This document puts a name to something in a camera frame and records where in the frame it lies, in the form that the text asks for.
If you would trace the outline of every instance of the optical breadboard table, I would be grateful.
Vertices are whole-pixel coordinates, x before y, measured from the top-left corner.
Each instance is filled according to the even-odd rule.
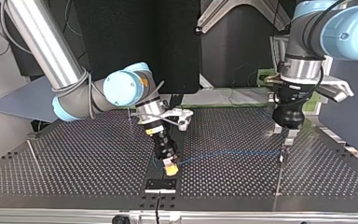
[[[0,209],[358,213],[358,159],[305,125],[275,195],[281,134],[270,107],[197,108],[174,130],[180,172],[163,174],[153,142],[114,110],[61,123],[0,159]],[[150,179],[175,179],[174,194],[147,194]]]

